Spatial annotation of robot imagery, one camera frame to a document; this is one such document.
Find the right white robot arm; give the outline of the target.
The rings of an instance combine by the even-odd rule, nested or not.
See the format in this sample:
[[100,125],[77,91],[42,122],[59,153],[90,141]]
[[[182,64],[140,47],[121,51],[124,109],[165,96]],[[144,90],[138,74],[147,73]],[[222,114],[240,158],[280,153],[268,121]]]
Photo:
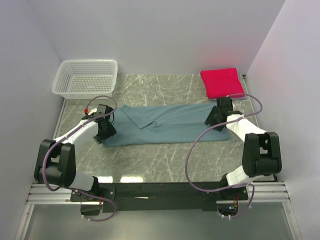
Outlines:
[[250,183],[263,176],[272,176],[282,170],[280,139],[277,133],[267,132],[252,122],[243,113],[234,110],[230,97],[219,97],[205,120],[209,126],[224,128],[236,134],[244,143],[241,165],[222,177],[219,193],[230,200],[237,194],[235,185]]

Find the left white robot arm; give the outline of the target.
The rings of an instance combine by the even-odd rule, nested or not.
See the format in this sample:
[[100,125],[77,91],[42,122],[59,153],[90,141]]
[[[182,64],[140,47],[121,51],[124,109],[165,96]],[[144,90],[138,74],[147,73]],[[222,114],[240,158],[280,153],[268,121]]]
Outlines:
[[58,188],[70,188],[82,191],[88,201],[96,200],[100,195],[99,180],[77,170],[76,150],[89,139],[97,144],[114,136],[117,131],[110,118],[115,110],[104,104],[88,112],[70,131],[55,139],[45,139],[40,143],[34,179],[42,184],[56,185]]

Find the blue-grey t shirt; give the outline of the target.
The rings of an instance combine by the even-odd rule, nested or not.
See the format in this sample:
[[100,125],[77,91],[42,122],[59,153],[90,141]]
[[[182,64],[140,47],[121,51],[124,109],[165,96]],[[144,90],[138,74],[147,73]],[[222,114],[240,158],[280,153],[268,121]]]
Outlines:
[[161,106],[123,105],[114,113],[116,134],[104,147],[193,143],[209,128],[205,124],[216,103]]

